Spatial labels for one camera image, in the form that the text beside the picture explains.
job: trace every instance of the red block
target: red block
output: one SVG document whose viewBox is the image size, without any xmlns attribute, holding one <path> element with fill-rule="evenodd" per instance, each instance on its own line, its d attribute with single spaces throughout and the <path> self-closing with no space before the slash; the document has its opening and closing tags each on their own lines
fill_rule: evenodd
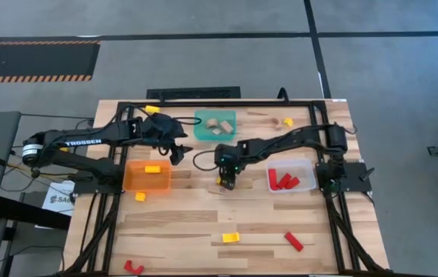
<svg viewBox="0 0 438 277">
<path fill-rule="evenodd" d="M 292 180 L 290 180 L 287 185 L 286 185 L 286 189 L 291 189 L 293 187 L 295 187 L 296 185 L 299 184 L 299 180 L 297 177 L 294 177 Z"/>
<path fill-rule="evenodd" d="M 277 184 L 279 189 L 283 189 L 289 183 L 289 180 L 290 180 L 291 177 L 292 176 L 289 173 L 285 174 L 282 177 L 282 179 L 280 180 L 280 182 Z"/>
<path fill-rule="evenodd" d="M 294 246 L 295 249 L 297 249 L 297 252 L 301 252 L 301 250 L 303 250 L 304 246 L 290 232 L 286 233 L 286 239 L 290 242 L 291 245 Z"/>
<path fill-rule="evenodd" d="M 140 275 L 143 272 L 143 265 L 139 266 L 137 269 L 133 269 L 132 261 L 126 260 L 125 270 L 131 272 L 132 274 Z"/>
<path fill-rule="evenodd" d="M 268 170 L 268 180 L 270 181 L 270 188 L 272 190 L 279 189 L 277 187 L 277 171 L 275 169 Z"/>
</svg>

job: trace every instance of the concrete floor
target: concrete floor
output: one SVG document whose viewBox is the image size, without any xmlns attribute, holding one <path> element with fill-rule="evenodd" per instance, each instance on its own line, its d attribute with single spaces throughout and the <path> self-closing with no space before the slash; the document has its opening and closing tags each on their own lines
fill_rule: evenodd
<svg viewBox="0 0 438 277">
<path fill-rule="evenodd" d="M 438 0 L 312 4 L 319 32 L 438 31 Z M 0 36 L 307 31 L 301 0 L 0 0 Z M 320 44 L 332 97 L 348 99 L 363 157 L 376 167 L 371 180 L 391 268 L 438 275 L 438 158 L 426 152 L 438 144 L 438 37 Z M 240 85 L 243 98 L 272 98 L 281 86 L 291 98 L 322 97 L 309 38 L 113 41 L 102 43 L 91 82 L 0 84 L 0 111 L 92 116 L 101 98 L 230 85 Z M 22 118 L 17 142 L 76 122 Z M 4 185 L 25 182 L 10 175 Z M 53 273 L 58 264 L 57 252 L 20 255 L 12 276 Z"/>
</svg>

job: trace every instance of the green tray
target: green tray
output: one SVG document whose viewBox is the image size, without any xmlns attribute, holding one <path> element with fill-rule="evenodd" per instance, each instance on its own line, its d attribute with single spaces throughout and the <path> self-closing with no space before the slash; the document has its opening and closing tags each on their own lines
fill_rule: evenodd
<svg viewBox="0 0 438 277">
<path fill-rule="evenodd" d="M 195 125 L 195 137 L 199 141 L 204 142 L 228 142 L 234 139 L 234 136 L 237 132 L 237 124 L 236 124 L 236 112 L 230 110 L 201 110 L 195 112 L 195 117 L 201 118 L 202 123 Z M 217 121 L 222 122 L 226 120 L 233 128 L 231 134 L 227 134 L 222 132 L 220 135 L 215 135 L 212 133 L 212 130 L 215 128 L 206 128 L 207 120 L 211 118 L 216 118 Z"/>
</svg>

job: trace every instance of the orange container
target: orange container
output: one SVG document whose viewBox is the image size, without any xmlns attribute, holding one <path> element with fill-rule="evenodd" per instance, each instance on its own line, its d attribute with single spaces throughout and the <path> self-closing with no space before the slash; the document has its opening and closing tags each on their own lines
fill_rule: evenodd
<svg viewBox="0 0 438 277">
<path fill-rule="evenodd" d="M 160 166 L 160 173 L 145 173 L 146 166 Z M 127 192 L 162 192 L 171 186 L 169 160 L 127 161 L 123 189 Z"/>
</svg>

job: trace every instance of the white plastic tray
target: white plastic tray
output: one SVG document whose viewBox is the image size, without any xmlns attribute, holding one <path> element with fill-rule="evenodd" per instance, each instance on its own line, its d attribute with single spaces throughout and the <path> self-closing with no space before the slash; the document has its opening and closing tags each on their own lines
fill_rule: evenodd
<svg viewBox="0 0 438 277">
<path fill-rule="evenodd" d="M 270 188 L 269 169 L 276 170 L 277 183 L 280 182 L 286 173 L 289 173 L 292 178 L 297 177 L 299 179 L 299 184 L 292 189 L 272 190 Z M 307 192 L 316 187 L 313 164 L 310 159 L 290 159 L 268 162 L 266 164 L 266 179 L 268 180 L 268 189 L 272 193 Z"/>
</svg>

